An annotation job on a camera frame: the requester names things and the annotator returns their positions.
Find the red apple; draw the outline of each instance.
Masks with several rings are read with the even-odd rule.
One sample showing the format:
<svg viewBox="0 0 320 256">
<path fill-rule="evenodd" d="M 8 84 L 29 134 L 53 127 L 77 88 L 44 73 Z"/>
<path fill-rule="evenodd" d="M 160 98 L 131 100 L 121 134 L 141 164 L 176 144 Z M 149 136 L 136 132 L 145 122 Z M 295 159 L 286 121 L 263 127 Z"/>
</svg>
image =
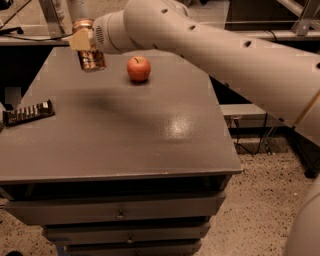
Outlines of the red apple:
<svg viewBox="0 0 320 256">
<path fill-rule="evenodd" d="M 151 65 L 147 58 L 134 56 L 127 63 L 127 71 L 130 79 L 135 82 L 143 82 L 148 79 Z"/>
</svg>

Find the wire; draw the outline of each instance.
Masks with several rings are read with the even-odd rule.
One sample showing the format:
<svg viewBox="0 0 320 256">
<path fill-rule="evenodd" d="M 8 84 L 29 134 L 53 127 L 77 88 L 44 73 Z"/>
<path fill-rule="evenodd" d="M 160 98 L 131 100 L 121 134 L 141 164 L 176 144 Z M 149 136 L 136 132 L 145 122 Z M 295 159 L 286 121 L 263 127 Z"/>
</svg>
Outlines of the wire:
<svg viewBox="0 0 320 256">
<path fill-rule="evenodd" d="M 25 8 L 31 1 L 32 1 L 32 0 L 29 0 L 28 2 L 25 2 L 18 10 L 16 10 L 16 12 L 15 12 L 13 15 L 11 15 L 11 16 L 9 17 L 9 19 L 7 19 L 7 20 L 3 23 L 3 25 L 0 27 L 0 29 L 3 28 L 5 25 L 7 25 L 7 24 L 9 23 L 9 21 L 12 20 L 12 19 L 18 14 L 18 12 L 20 12 L 23 8 Z"/>
<path fill-rule="evenodd" d="M 63 39 L 63 38 L 72 36 L 72 34 L 68 34 L 68 35 L 64 35 L 64 36 L 59 36 L 59 37 L 49 37 L 49 38 L 44 38 L 44 39 L 35 39 L 35 38 L 21 37 L 21 36 L 15 36 L 15 35 L 10 35 L 10 34 L 5 34 L 5 35 L 1 35 L 1 36 L 2 36 L 2 37 L 14 38 L 14 39 L 20 39 L 20 40 L 26 40 L 26 41 L 42 42 L 42 41 L 54 41 L 54 40 Z"/>
<path fill-rule="evenodd" d="M 274 40 L 275 40 L 276 42 L 278 42 L 278 38 L 277 38 L 276 34 L 275 34 L 272 30 L 265 30 L 265 31 L 266 31 L 266 32 L 269 32 L 271 35 L 273 35 Z"/>
<path fill-rule="evenodd" d="M 266 113 L 265 117 L 264 117 L 263 130 L 265 130 L 265 128 L 267 127 L 267 121 L 268 121 L 268 114 Z M 239 124 L 239 120 L 234 120 L 234 123 L 235 123 L 235 125 L 237 127 L 237 141 L 235 142 L 235 146 L 243 148 L 245 151 L 247 151 L 252 156 L 255 156 L 256 154 L 258 154 L 259 151 L 260 151 L 261 142 L 262 142 L 262 139 L 263 139 L 263 136 L 264 136 L 264 132 L 260 135 L 259 145 L 258 145 L 258 148 L 257 148 L 256 152 L 252 152 L 248 148 L 246 148 L 245 146 L 243 146 L 242 144 L 239 143 L 239 140 L 240 140 L 240 124 Z"/>
</svg>

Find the cabinet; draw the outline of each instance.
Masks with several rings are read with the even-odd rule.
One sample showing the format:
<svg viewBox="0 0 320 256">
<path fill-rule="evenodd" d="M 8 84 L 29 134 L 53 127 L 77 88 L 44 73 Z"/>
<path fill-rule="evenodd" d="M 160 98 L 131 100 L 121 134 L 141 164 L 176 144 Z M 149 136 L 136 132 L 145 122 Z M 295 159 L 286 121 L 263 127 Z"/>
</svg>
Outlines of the cabinet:
<svg viewBox="0 0 320 256">
<path fill-rule="evenodd" d="M 56 115 L 0 134 L 5 210 L 68 255 L 192 255 L 241 172 L 207 75 L 144 54 L 153 73 L 137 87 L 129 55 L 84 74 L 55 48 L 22 105 L 50 98 Z"/>
</svg>

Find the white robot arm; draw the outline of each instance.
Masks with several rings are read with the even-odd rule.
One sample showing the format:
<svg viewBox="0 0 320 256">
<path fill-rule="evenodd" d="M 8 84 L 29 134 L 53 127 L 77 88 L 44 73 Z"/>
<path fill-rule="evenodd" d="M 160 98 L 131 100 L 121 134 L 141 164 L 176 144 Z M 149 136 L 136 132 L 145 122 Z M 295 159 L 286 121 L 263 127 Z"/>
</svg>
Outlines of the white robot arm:
<svg viewBox="0 0 320 256">
<path fill-rule="evenodd" d="M 103 53 L 180 55 L 320 145 L 319 55 L 200 24 L 171 0 L 129 0 L 94 21 L 92 40 Z"/>
</svg>

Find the drawer handle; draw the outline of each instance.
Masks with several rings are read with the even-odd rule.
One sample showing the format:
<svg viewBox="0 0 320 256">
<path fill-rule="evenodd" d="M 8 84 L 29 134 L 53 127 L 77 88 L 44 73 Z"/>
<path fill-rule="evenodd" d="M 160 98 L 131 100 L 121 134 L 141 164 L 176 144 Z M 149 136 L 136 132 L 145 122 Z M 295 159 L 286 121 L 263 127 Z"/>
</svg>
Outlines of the drawer handle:
<svg viewBox="0 0 320 256">
<path fill-rule="evenodd" d="M 119 215 L 116 216 L 116 219 L 117 219 L 117 220 L 125 220 L 125 218 L 126 218 L 126 215 L 124 215 L 124 214 L 123 214 L 123 210 L 120 209 L 120 210 L 119 210 Z"/>
</svg>

